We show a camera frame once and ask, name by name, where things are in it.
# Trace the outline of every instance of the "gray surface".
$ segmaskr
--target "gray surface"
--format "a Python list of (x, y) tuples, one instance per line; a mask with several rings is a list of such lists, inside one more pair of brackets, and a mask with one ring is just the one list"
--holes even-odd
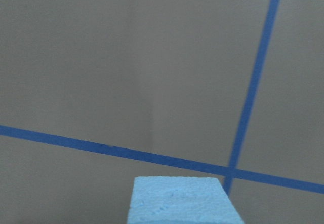
[[(268, 2), (0, 0), (0, 124), (227, 165)], [(323, 7), (282, 0), (241, 169), (324, 183)], [(125, 223), (135, 176), (211, 176), (0, 142), (5, 224)], [(319, 194), (231, 196), (246, 223), (324, 219)]]

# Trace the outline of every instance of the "grid line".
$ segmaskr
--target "grid line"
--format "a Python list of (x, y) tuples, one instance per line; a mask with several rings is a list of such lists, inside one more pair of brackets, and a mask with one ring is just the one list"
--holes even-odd
[(255, 98), (257, 95), (261, 75), (262, 75), (262, 69), (264, 66), (267, 50), (269, 47), (270, 39), (271, 39), (271, 33), (275, 22), (275, 17), (277, 14), (278, 6), (279, 6), (280, 0), (270, 0), (269, 8), (267, 12), (267, 16), (264, 22), (264, 27), (262, 30), (262, 35), (260, 39), (260, 44), (257, 52), (257, 56), (255, 59), (255, 65), (253, 68), (246, 100), (243, 106), (243, 110), (241, 113), (241, 117), (238, 123), (237, 132), (231, 152), (231, 156), (228, 163), (228, 175), (225, 176), (224, 180), (224, 190), (229, 195), (230, 190), (233, 184), (234, 179), (234, 172), (237, 168), (240, 153), (242, 150), (242, 146), (244, 143), (245, 135), (248, 129), (252, 109), (254, 106)]
[[(82, 151), (95, 152), (110, 156), (122, 157), (127, 159), (133, 159), (143, 162), (156, 163), (165, 166), (178, 167), (182, 169), (188, 169), (193, 171), (211, 173), (221, 176), (226, 176), (229, 173), (229, 168), (224, 166), (218, 166), (214, 164), (208, 164), (203, 162), (191, 161), (176, 157), (164, 156), (149, 152), (142, 152), (132, 150), (128, 148), (122, 148), (117, 146), (109, 146), (106, 144), (99, 144), (95, 142), (67, 138), (58, 135), (39, 133), (35, 131), (18, 129), (8, 126), (0, 125), (0, 135), (30, 140), (50, 145), (63, 146), (67, 148), (73, 148)], [(296, 179), (272, 176), (268, 174), (262, 174), (257, 172), (249, 172), (244, 170), (235, 169), (234, 178), (267, 183), (271, 185), (277, 185), (292, 189), (304, 190), (319, 194), (324, 194), (324, 184), (300, 181)]]

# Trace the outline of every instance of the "blue line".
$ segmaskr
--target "blue line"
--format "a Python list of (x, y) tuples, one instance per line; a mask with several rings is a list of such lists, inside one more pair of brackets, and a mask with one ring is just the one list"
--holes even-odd
[(294, 180), (284, 177), (277, 177), (262, 173), (249, 172), (244, 170), (235, 169), (234, 177), (254, 182), (267, 183), (277, 185), (280, 187), (287, 187), (292, 189), (304, 190), (324, 194), (324, 185), (312, 182), (305, 182), (300, 180)]
[(263, 31), (262, 31), (262, 36), (259, 44), (257, 57), (255, 60), (253, 73), (250, 80), (247, 97), (237, 127), (236, 137), (235, 137), (231, 157), (228, 164), (229, 174), (225, 177), (224, 180), (224, 190), (228, 195), (230, 193), (230, 189), (233, 182), (234, 170), (236, 169), (238, 164), (242, 145), (247, 132), (249, 120), (251, 117), (251, 112), (255, 102), (255, 98), (256, 98), (256, 94), (257, 94), (257, 90), (258, 90), (258, 86), (262, 74), (262, 69), (263, 69), (267, 49), (271, 38), (271, 32), (272, 32), (275, 16), (279, 6), (279, 1), (280, 0), (270, 0), (269, 9), (264, 23)]
[[(0, 135), (226, 176), (229, 168), (0, 125)], [(235, 169), (233, 177), (324, 194), (324, 185)]]

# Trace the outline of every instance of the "blue foam block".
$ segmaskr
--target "blue foam block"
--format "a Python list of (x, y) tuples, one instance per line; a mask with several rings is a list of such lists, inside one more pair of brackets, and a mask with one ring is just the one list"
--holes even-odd
[(127, 224), (242, 224), (211, 177), (136, 177)]

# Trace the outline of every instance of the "vertical blue line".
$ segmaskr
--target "vertical blue line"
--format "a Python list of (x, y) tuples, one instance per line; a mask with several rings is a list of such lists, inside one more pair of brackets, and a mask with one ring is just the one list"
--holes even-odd
[(263, 69), (267, 49), (271, 38), (271, 32), (272, 32), (275, 16), (279, 6), (279, 1), (280, 0), (270, 0), (269, 9), (264, 23), (262, 36), (258, 48), (258, 53), (256, 56), (255, 65), (253, 68), (253, 73), (248, 88), (248, 93), (241, 113), (241, 118), (237, 127), (236, 137), (235, 137), (232, 153), (228, 164), (228, 169), (229, 169), (228, 175), (225, 177), (224, 180), (223, 187), (228, 195), (230, 193), (230, 189), (234, 178), (234, 172), (238, 164), (240, 152), (242, 149), (242, 145), (247, 132), (254, 101), (256, 98), (256, 94), (257, 94), (257, 90), (258, 90), (258, 86), (262, 74), (262, 69)]

